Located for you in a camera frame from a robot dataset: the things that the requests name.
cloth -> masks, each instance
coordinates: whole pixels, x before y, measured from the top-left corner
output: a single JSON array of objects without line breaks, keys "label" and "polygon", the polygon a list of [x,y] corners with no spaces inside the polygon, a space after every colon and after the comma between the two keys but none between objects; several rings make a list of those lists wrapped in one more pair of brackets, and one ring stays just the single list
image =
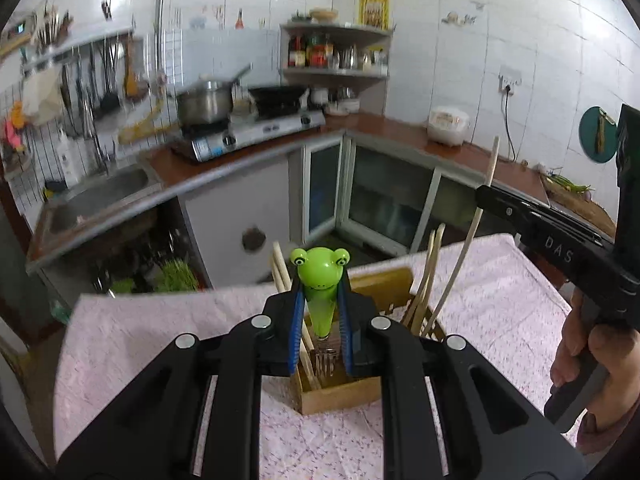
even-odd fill
[{"label": "cloth", "polygon": [[[440,251],[431,303],[436,303],[462,245]],[[350,275],[411,267],[416,292],[425,254],[351,269]],[[54,392],[54,443],[60,454],[176,335],[207,338],[260,312],[271,284],[196,294],[83,296],[62,347]],[[539,410],[569,306],[509,235],[478,238],[440,322],[494,364]],[[260,414],[260,475],[283,479],[382,478],[380,402],[353,410],[302,416],[289,380],[264,378]],[[575,430],[569,439],[575,439]],[[202,449],[202,440],[198,445]]]}]

frog eyes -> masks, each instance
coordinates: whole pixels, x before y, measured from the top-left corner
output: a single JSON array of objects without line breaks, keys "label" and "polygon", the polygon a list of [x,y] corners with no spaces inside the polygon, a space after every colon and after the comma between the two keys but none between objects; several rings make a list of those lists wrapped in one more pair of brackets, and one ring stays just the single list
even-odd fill
[{"label": "frog eyes", "polygon": [[334,262],[337,266],[344,267],[349,263],[351,257],[345,249],[336,249],[334,251]]},{"label": "frog eyes", "polygon": [[304,249],[294,249],[290,256],[291,262],[295,266],[300,266],[306,263],[306,251]]}]

frying pan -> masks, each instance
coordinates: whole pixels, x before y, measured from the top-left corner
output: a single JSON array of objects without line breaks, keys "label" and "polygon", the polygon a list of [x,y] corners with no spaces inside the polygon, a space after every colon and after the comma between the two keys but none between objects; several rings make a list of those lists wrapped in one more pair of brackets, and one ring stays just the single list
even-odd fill
[{"label": "frying pan", "polygon": [[306,91],[302,85],[261,86],[249,88],[249,95],[258,106],[281,105],[297,101]]}]

power cord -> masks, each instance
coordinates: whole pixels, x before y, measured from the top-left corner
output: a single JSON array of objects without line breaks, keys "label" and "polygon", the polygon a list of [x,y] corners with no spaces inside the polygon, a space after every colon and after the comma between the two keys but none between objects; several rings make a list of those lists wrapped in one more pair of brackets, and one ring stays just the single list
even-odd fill
[{"label": "power cord", "polygon": [[507,130],[507,139],[509,139],[509,149],[510,153],[513,152],[513,160],[516,161],[516,150],[513,147],[513,142],[511,142],[511,134],[509,133],[509,120],[508,120],[508,107],[509,107],[509,92],[511,92],[511,85],[507,85],[504,87],[506,93],[506,99],[504,102],[504,129]]}]

human hand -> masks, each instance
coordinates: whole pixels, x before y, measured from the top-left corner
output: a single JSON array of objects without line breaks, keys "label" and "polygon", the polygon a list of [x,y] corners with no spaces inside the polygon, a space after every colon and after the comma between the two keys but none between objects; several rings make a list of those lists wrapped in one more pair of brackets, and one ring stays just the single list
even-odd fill
[{"label": "human hand", "polygon": [[589,345],[596,361],[609,371],[601,392],[587,406],[595,416],[598,431],[604,431],[619,421],[640,396],[640,335],[631,328],[608,325],[597,325],[587,334],[580,320],[581,306],[582,293],[576,289],[550,375],[557,387],[574,381],[580,373],[577,355]]}]

